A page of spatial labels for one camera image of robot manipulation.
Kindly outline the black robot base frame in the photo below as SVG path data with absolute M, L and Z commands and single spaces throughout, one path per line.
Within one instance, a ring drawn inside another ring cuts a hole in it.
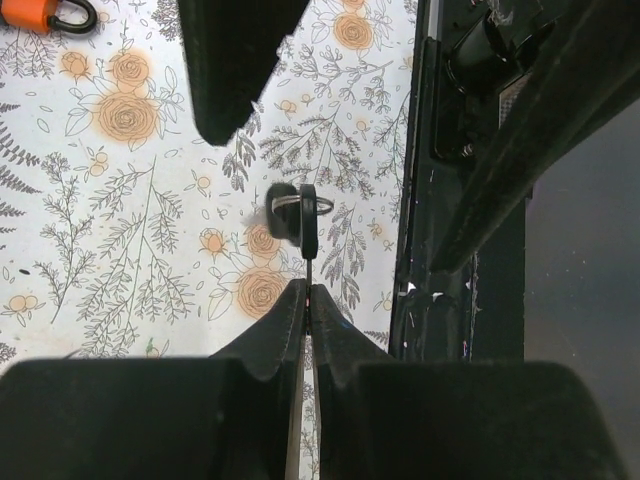
M 635 1 L 421 1 L 389 351 L 521 360 L 542 174 L 639 96 Z

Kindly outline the black keys bunch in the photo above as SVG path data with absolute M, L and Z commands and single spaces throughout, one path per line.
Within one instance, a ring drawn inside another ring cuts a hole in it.
M 267 228 L 275 239 L 287 240 L 300 249 L 306 261 L 306 282 L 312 284 L 312 262 L 319 248 L 318 218 L 334 210 L 334 202 L 317 195 L 312 184 L 295 187 L 272 184 L 265 197 Z

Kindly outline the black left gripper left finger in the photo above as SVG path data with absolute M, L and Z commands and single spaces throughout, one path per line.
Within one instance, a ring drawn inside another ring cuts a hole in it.
M 306 286 L 208 357 L 37 359 L 1 379 L 5 479 L 294 479 Z

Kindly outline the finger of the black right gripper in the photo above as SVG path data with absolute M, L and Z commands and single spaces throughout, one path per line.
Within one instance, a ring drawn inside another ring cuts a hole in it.
M 301 0 L 192 0 L 178 3 L 195 125 L 225 146 L 253 112 L 294 33 Z

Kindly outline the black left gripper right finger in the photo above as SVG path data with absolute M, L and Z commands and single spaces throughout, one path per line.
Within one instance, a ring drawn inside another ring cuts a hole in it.
M 309 315 L 324 479 L 624 479 L 596 402 L 549 362 L 410 363 L 346 320 Z

